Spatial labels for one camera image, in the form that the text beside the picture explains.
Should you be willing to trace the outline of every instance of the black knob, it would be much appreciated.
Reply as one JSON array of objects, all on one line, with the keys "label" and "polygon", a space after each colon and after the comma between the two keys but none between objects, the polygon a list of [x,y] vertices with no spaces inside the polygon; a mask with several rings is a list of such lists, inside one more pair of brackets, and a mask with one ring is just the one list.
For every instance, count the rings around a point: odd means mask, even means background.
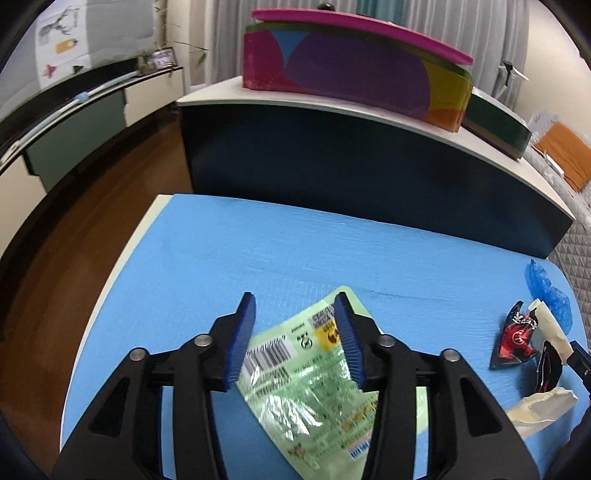
[{"label": "black knob", "polygon": [[328,10],[330,12],[336,11],[336,8],[333,4],[320,4],[317,7],[318,10]]}]

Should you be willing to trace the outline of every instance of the white table edge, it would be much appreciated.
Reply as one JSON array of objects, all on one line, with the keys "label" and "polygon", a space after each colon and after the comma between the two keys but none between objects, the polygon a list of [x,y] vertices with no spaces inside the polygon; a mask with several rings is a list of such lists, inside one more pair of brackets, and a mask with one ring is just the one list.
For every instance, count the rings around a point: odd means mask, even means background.
[{"label": "white table edge", "polygon": [[[305,95],[303,93],[249,90],[242,86],[241,76],[209,85],[208,87],[189,93],[177,100],[177,105],[180,107],[223,104],[244,105],[249,103],[290,106],[325,112],[343,113],[345,115],[392,125],[424,135],[436,141],[451,145],[458,150],[466,152],[499,168],[521,183],[534,189],[566,213],[571,220],[576,220],[574,214],[570,211],[563,199],[560,198],[550,184],[534,169],[534,167],[527,163],[523,158],[513,160],[507,157],[495,147],[489,145],[487,142],[463,127],[460,127],[459,132],[448,132],[439,127],[435,127],[434,125],[421,122],[420,120],[386,109],[363,105],[361,103],[348,102],[346,100],[324,96]],[[518,173],[517,170],[523,170],[522,174]]]},{"label": "white table edge", "polygon": [[72,373],[70,374],[70,382],[68,383],[68,390],[66,391],[66,399],[64,401],[64,408],[61,412],[60,450],[61,450],[61,447],[63,445],[63,440],[64,440],[63,439],[64,416],[66,414],[66,405],[68,402],[68,395],[70,394],[70,387],[72,386],[72,379],[74,378],[74,372],[76,371],[76,366],[78,365],[78,360],[80,359],[80,355],[82,354],[82,350],[84,350],[84,345],[86,343],[86,339],[88,338],[90,330],[92,329],[92,326],[94,325],[95,320],[99,315],[100,309],[102,308],[102,306],[105,302],[105,299],[107,298],[107,295],[111,291],[111,288],[115,284],[115,281],[117,280],[117,277],[119,277],[119,274],[123,270],[123,267],[125,266],[125,264],[129,260],[129,258],[131,257],[131,254],[134,252],[135,248],[138,246],[139,242],[144,237],[144,235],[146,234],[146,232],[148,231],[148,229],[150,228],[152,223],[154,223],[154,220],[156,220],[156,218],[158,217],[160,212],[162,212],[162,210],[170,202],[170,199],[172,197],[173,197],[172,195],[158,195],[154,199],[154,201],[152,202],[152,205],[150,205],[150,207],[146,211],[144,217],[140,220],[138,226],[135,228],[134,233],[131,234],[131,237],[129,237],[128,242],[125,244],[125,247],[123,248],[123,251],[121,252],[121,255],[117,259],[117,262],[115,262],[115,266],[113,267],[113,270],[111,270],[111,273],[109,274],[109,277],[107,278],[107,281],[105,282],[105,285],[103,286],[103,289],[100,292],[100,295],[96,301],[95,307],[93,308],[92,313],[90,314],[90,318],[88,320],[88,323],[86,324],[84,334],[82,335],[82,339],[80,340],[80,345],[78,346],[78,351],[76,353],[76,359],[74,360],[74,365],[72,367]]}]

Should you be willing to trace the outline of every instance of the white cabinet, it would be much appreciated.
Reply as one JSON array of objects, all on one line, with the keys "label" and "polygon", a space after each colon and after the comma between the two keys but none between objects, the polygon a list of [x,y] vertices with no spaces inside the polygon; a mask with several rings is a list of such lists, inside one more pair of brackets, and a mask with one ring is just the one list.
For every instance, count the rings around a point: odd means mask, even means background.
[{"label": "white cabinet", "polygon": [[29,175],[18,157],[0,175],[0,256],[12,237],[46,195],[39,177]]},{"label": "white cabinet", "polygon": [[125,89],[125,123],[129,127],[184,95],[183,70],[174,70]]}]

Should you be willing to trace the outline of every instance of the blue plastic bag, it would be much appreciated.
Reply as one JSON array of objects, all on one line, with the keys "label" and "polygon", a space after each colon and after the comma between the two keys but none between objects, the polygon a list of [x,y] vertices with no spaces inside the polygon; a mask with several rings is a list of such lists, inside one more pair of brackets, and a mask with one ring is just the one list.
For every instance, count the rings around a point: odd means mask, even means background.
[{"label": "blue plastic bag", "polygon": [[540,299],[546,304],[562,331],[568,335],[573,327],[570,300],[564,292],[552,285],[546,270],[533,260],[527,269],[527,283],[533,298]]}]

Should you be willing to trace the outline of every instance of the white wrapper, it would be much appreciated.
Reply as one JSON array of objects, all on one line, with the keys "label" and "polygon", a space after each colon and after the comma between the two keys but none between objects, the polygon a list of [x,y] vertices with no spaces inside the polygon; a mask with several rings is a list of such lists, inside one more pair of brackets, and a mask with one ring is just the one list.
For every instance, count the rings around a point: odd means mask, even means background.
[{"label": "white wrapper", "polygon": [[579,399],[572,390],[556,387],[546,393],[523,398],[506,413],[524,440],[545,429],[575,406]]}]

